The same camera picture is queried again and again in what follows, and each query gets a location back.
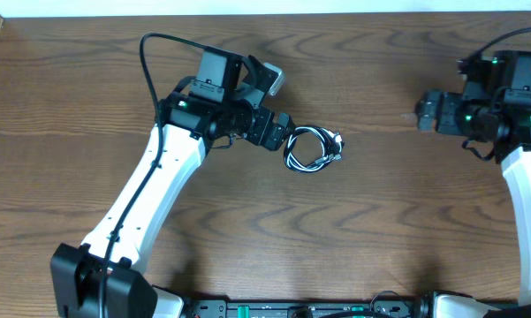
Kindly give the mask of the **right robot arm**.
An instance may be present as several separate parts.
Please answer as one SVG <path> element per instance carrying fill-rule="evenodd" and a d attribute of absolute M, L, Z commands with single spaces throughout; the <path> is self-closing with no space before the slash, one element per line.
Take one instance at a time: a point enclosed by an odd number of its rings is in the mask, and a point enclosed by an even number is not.
<path fill-rule="evenodd" d="M 531 51 L 475 54 L 459 63 L 460 93 L 429 90 L 415 115 L 421 131 L 463 138 L 462 147 L 495 161 L 512 198 L 520 250 L 520 294 L 515 305 L 496 307 L 453 291 L 433 291 L 417 301 L 414 317 L 531 317 Z"/>

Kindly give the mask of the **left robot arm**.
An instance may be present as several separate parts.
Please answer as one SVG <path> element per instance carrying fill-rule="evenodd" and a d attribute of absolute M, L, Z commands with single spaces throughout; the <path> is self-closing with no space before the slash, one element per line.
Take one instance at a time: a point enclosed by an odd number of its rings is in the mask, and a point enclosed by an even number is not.
<path fill-rule="evenodd" d="M 171 207 L 215 140 L 240 138 L 278 150 L 295 127 L 262 106 L 283 71 L 207 47 L 199 71 L 157 104 L 158 118 L 135 171 L 80 246 L 60 245 L 50 261 L 62 317 L 179 317 L 185 301 L 143 276 Z"/>

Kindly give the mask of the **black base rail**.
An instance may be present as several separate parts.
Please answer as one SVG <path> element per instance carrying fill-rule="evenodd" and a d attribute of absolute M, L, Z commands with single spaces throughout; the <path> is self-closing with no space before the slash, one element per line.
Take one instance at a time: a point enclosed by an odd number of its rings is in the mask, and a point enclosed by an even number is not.
<path fill-rule="evenodd" d="M 402 299 L 398 295 L 382 294 L 374 299 L 357 301 L 266 301 L 228 299 L 186 299 L 180 318 L 290 318 L 324 317 L 339 312 L 355 312 L 359 317 L 366 311 L 390 317 L 430 317 L 434 305 L 432 292 L 418 298 Z"/>

